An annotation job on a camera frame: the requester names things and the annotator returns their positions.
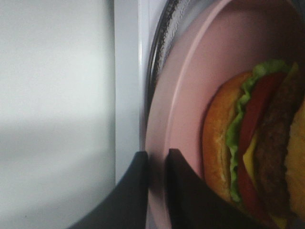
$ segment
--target white wall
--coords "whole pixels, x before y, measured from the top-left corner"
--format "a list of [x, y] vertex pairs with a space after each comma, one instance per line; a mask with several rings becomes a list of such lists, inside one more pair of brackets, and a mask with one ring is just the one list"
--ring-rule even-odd
[[0, 0], [0, 225], [63, 229], [115, 183], [112, 0]]

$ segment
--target beef patty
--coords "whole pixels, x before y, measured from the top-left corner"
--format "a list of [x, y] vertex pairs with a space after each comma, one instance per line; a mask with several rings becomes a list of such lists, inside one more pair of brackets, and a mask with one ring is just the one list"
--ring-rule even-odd
[[254, 152], [258, 192], [267, 210], [275, 215], [291, 216], [284, 166], [289, 130], [305, 91], [301, 74], [285, 80], [272, 98], [261, 122], [260, 139]]

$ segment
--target bottom bun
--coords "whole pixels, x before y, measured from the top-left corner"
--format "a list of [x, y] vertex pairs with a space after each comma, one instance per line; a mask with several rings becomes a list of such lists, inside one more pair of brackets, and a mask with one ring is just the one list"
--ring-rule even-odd
[[305, 101], [291, 124], [287, 149], [285, 165], [290, 208], [305, 221]]
[[228, 125], [236, 116], [235, 104], [243, 91], [241, 85], [252, 75], [239, 74], [225, 82], [216, 93], [203, 125], [203, 168], [207, 185], [222, 199], [233, 204], [230, 195], [231, 154], [225, 145]]

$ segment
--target cheese slice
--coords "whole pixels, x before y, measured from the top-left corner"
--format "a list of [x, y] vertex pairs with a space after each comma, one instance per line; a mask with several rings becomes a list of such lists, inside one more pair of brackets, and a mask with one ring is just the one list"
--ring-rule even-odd
[[[254, 159], [253, 159], [253, 157], [254, 157], [254, 150], [255, 150], [255, 147], [257, 144], [257, 139], [258, 139], [258, 131], [256, 131], [254, 133], [251, 143], [250, 143], [248, 149], [246, 150], [245, 154], [243, 155], [244, 166], [245, 166], [246, 171], [247, 171], [250, 179], [252, 180], [252, 183], [256, 190], [257, 190], [257, 183], [256, 183], [256, 179], [254, 177]], [[269, 215], [280, 229], [286, 228], [287, 219], [274, 216], [270, 213], [269, 213]]]

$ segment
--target toasted bun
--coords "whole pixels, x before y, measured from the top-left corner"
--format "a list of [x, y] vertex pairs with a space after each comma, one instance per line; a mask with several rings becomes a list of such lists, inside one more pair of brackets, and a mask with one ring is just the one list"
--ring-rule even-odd
[[251, 72], [239, 74], [219, 88], [210, 104], [203, 125], [205, 181], [222, 199], [232, 204], [229, 170], [231, 154], [225, 145], [225, 133], [236, 116], [235, 103], [242, 95], [241, 85], [251, 75]]
[[287, 150], [285, 165], [290, 208], [305, 221], [305, 100], [291, 124]]

